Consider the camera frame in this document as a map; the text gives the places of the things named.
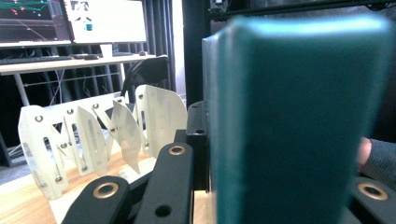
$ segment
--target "monitor screen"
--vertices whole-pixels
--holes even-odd
[[[0,48],[70,44],[62,0],[0,2]]]
[[[146,41],[142,2],[127,0],[64,0],[77,44]]]

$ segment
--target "teal foam block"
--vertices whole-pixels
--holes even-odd
[[[203,40],[218,223],[336,223],[387,79],[393,24],[236,18]]]

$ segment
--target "desk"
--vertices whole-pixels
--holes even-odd
[[[108,163],[108,174],[119,175],[118,171],[128,165],[120,151],[113,154]],[[67,172],[69,188],[64,193],[84,188],[98,176],[95,174],[79,176],[76,169]],[[44,194],[35,185],[31,175],[0,186],[0,223],[55,223],[55,217]],[[206,193],[195,191],[194,223],[208,223]]]
[[[17,82],[18,91],[20,92],[23,105],[29,105],[29,100],[26,95],[26,91],[21,81],[21,74],[37,73],[37,72],[48,72],[65,69],[75,69],[83,67],[102,66],[109,64],[116,64],[120,72],[120,82],[125,79],[125,73],[123,69],[124,63],[135,63],[147,58],[154,58],[155,55],[139,56],[134,54],[132,56],[118,56],[111,58],[100,58],[98,60],[66,60],[56,62],[45,62],[45,63],[19,63],[19,64],[8,64],[0,66],[0,76],[14,76]]]

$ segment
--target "gray sleeve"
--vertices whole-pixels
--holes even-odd
[[[396,190],[396,144],[371,139],[372,150],[361,172]]]

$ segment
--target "black chair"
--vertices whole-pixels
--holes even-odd
[[[129,102],[134,104],[134,91],[140,85],[171,90],[168,56],[162,55],[135,63],[125,75],[120,95],[125,96],[128,91]]]

